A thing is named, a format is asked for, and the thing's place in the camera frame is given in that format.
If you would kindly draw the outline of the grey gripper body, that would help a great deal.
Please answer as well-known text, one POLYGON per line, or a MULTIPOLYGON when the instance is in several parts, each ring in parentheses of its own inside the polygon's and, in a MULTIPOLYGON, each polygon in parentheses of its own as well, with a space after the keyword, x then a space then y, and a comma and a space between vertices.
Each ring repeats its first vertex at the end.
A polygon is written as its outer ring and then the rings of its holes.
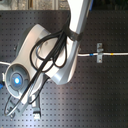
POLYGON ((26 102, 21 109, 16 109, 11 113, 11 116, 18 115, 21 116, 25 109, 31 105, 33 110, 33 118, 40 119, 41 118, 41 109, 40 109, 40 96, 33 94, 29 101, 26 102))

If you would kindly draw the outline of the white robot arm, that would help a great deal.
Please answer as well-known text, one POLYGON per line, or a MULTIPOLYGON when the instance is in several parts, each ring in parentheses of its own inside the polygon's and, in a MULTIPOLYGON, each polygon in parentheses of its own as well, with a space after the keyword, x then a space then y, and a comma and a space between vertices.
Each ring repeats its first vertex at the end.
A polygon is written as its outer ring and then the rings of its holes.
POLYGON ((40 117, 39 94, 48 79, 57 85, 66 84, 76 68, 79 45, 92 0, 68 0, 69 16, 62 29, 48 32, 40 24, 28 28, 16 50, 16 59, 5 73, 5 85, 17 103, 5 108, 11 116, 21 103, 25 108, 31 104, 34 116, 40 117))

